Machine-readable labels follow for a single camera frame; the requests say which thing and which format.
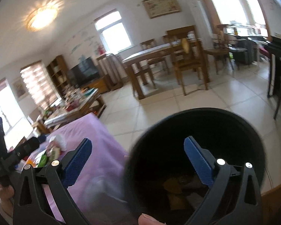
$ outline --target silver screw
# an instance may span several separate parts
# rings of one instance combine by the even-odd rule
[[[54,160],[53,162],[51,162],[51,165],[56,167],[59,164],[59,160]]]
[[[225,165],[225,163],[226,163],[225,160],[221,159],[221,158],[217,159],[216,162],[221,166]]]
[[[30,164],[26,164],[26,165],[24,166],[24,169],[25,169],[25,170],[28,170],[30,167],[31,167]]]
[[[252,165],[251,163],[249,163],[249,162],[246,162],[246,167],[247,167],[247,168],[252,168],[253,165]]]

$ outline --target window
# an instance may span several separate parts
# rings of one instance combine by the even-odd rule
[[[246,25],[248,23],[244,9],[239,0],[212,0],[222,24]]]
[[[258,0],[247,0],[247,3],[249,5],[255,23],[260,25],[265,25],[265,20],[260,5],[258,3]]]
[[[0,82],[0,117],[5,132],[7,150],[16,147],[20,140],[31,134],[33,128],[25,118],[6,80]]]
[[[22,68],[20,73],[37,106],[45,110],[58,99],[42,62]]]
[[[131,46],[131,41],[118,11],[112,11],[102,18],[95,20],[95,22],[95,27],[100,32],[100,37],[106,51],[116,55]]]

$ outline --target black bucket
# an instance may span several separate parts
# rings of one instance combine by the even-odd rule
[[[195,173],[183,147],[188,136],[193,136],[216,159],[222,158],[230,165],[252,163],[261,186],[265,155],[255,129],[240,116],[226,110],[186,110],[153,125],[130,153],[124,188],[128,206],[135,217],[146,213],[167,224],[184,224],[192,215],[190,210],[168,212],[166,191],[157,188],[161,186],[160,180]]]

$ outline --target framed picture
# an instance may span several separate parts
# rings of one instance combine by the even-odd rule
[[[12,87],[15,97],[18,101],[28,96],[28,91],[22,78],[17,78],[16,81],[14,81],[14,83],[12,84]]]
[[[144,0],[143,5],[150,19],[181,12],[177,0]]]

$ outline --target tv screen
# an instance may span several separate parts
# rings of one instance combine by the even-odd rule
[[[87,58],[68,71],[68,77],[74,86],[84,86],[100,77],[91,58]]]

